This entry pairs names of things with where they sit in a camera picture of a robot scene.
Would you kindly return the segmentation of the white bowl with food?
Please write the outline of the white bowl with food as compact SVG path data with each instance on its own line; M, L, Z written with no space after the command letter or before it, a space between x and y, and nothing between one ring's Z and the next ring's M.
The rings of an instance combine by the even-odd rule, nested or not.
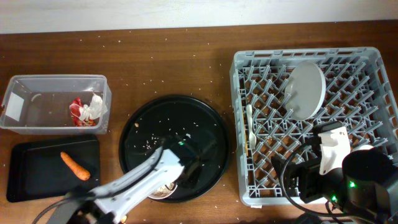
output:
M149 198L154 199L154 200L161 200L161 199L167 198L175 192L177 187L178 187L178 185L175 183L170 183L170 184L161 186L159 189L152 192L149 195Z

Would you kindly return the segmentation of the white plastic fork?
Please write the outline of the white plastic fork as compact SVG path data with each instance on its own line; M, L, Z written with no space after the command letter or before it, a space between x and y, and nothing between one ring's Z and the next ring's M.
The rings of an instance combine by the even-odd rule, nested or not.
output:
M253 117L252 117L252 106L251 104L246 105L246 116L248 121L248 132L249 132L249 147L251 150L255 149L256 146L256 135L253 129Z

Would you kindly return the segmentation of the white cup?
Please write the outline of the white cup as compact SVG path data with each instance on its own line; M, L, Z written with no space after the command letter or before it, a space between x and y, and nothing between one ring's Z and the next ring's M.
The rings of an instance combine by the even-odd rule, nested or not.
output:
M358 147L354 148L352 151L354 152L354 151L360 151L360 150L370 150L370 149L372 149L372 148L373 148L372 145L363 144L363 145L361 145L361 146L358 146Z

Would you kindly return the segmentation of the orange carrot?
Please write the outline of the orange carrot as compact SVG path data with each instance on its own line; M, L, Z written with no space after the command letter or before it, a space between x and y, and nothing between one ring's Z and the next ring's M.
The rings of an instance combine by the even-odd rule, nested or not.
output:
M80 180L88 180L91 174L83 168L81 165L76 163L66 152L61 152L60 157L63 162L69 167L69 169L78 177Z

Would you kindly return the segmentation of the grey plate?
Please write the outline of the grey plate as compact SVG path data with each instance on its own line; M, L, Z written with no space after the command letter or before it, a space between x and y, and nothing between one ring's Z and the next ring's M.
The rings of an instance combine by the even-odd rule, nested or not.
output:
M320 67L313 62L298 64L290 74L284 95L289 99L286 110L297 121L314 116L321 108L326 93L326 80Z

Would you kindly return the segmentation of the white tissue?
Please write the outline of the white tissue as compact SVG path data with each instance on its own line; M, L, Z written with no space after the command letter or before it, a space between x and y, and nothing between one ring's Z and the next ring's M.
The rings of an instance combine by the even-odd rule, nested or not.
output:
M101 115L107 113L108 108L106 106L103 106L102 97L93 94L90 104L81 106L79 108L79 112L80 115L78 118L80 121L85 121L89 119L95 120Z

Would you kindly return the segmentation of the wooden chopstick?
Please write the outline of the wooden chopstick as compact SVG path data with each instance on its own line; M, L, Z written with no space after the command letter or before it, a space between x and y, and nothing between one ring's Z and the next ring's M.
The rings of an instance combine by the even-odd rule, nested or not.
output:
M248 138L246 135L246 125L245 125L244 114L242 115L242 119L243 119L243 134L244 134L244 151L245 151L245 155L248 156Z

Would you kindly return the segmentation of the red snack wrapper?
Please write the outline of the red snack wrapper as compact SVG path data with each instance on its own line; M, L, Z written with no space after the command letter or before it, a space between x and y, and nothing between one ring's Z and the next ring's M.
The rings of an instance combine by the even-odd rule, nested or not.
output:
M73 124L77 127L80 126L95 126L95 122L92 119L84 118L83 120L80 119L81 110L83 109L83 104L81 102L80 97L75 98L70 106L70 116L72 117Z

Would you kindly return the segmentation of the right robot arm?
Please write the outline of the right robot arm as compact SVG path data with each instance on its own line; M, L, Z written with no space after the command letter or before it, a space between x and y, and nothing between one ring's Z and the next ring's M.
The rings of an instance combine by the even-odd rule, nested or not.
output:
M330 121L313 127L313 137L284 159L273 156L282 195L308 215L348 217L356 223L397 223L397 166L380 149L351 150L346 127ZM325 198L339 214L321 214L303 203Z

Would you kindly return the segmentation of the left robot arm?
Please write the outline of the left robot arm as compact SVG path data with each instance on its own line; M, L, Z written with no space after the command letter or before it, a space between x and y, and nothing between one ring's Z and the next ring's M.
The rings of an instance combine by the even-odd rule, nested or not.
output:
M47 207L49 223L120 223L123 216L161 187L174 184L192 189L199 182L202 164L211 157L216 139L204 134L167 136L140 165L122 177L73 195Z

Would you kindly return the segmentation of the grey dishwasher rack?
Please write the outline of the grey dishwasher rack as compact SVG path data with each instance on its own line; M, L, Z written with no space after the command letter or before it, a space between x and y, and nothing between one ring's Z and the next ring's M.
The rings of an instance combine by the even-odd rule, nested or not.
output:
M313 62L326 80L325 99L318 112L297 121L286 110L284 95L292 70ZM378 49L257 50L235 53L229 70L237 139L239 196L244 205L285 205L272 156L288 157L308 140L315 125L341 121L354 149L378 147L397 160L397 104ZM249 147L246 105L252 106L255 149ZM243 119L248 138L244 151Z

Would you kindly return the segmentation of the round black tray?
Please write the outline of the round black tray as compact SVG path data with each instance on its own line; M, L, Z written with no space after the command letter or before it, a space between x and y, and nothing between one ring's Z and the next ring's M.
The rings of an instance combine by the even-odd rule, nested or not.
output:
M169 95L139 108L127 121L119 141L124 173L144 162L155 149L186 149L198 167L163 203L182 203L202 196L229 165L231 144L226 123L215 109L191 96Z

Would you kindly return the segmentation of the black rectangular tray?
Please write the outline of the black rectangular tray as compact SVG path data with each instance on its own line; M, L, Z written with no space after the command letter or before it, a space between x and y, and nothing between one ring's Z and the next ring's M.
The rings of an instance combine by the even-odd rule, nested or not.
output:
M63 162L61 152L88 170L90 178L79 179ZM12 148L6 193L9 202L87 192L99 184L100 144L95 135L25 142Z

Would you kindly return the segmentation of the clear plastic bin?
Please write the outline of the clear plastic bin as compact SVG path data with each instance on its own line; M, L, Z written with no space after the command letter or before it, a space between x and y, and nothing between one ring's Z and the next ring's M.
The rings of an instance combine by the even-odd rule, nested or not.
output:
M75 126L73 100L89 105L101 97L102 112L93 126ZM28 135L106 134L112 93L103 75L16 75L1 104L1 128Z

